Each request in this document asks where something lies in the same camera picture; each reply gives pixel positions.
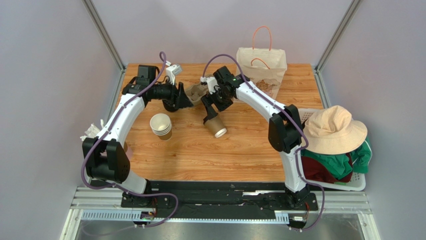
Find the stack of paper cups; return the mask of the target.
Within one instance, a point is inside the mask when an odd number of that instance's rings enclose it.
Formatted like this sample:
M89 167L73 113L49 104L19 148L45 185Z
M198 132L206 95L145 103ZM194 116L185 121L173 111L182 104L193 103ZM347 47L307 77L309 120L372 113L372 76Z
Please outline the stack of paper cups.
M164 113L155 114L149 122L152 132L163 141L172 137L172 122L170 117Z

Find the paper takeout bag orange handles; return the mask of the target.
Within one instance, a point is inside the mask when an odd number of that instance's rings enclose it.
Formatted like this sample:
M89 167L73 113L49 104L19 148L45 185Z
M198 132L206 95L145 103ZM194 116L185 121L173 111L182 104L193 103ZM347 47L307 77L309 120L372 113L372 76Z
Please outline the paper takeout bag orange handles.
M255 47L256 34L262 28L267 29L269 34L267 48ZM284 75L288 69L287 56L285 50L272 48L272 33L267 26L260 26L254 31L251 47L238 48L236 61L244 75L257 88L272 99L275 100L277 98Z

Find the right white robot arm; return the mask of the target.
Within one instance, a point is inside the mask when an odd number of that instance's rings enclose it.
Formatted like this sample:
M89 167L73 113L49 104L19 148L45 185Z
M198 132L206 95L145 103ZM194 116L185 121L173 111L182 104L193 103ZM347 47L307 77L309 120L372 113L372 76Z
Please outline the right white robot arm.
M208 89L201 98L206 109L203 124L216 138L227 131L219 112L230 107L234 99L248 104L265 118L268 122L268 141L279 152L285 173L283 201L290 208L303 206L310 188L302 171L302 123L298 108L277 102L258 89L247 76L235 76L225 66L210 77L202 76L200 83Z

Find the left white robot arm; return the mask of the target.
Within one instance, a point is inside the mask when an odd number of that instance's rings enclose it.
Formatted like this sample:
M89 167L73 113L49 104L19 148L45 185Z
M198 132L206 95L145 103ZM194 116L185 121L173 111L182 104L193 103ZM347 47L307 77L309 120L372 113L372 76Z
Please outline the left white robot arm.
M179 64L167 63L162 69L139 65L137 76L123 88L121 100L106 125L94 137L82 143L83 179L90 177L106 182L132 195L149 195L150 182L131 170L125 150L126 138L138 115L151 100L161 100L169 112L193 107L184 84L175 78L182 72Z

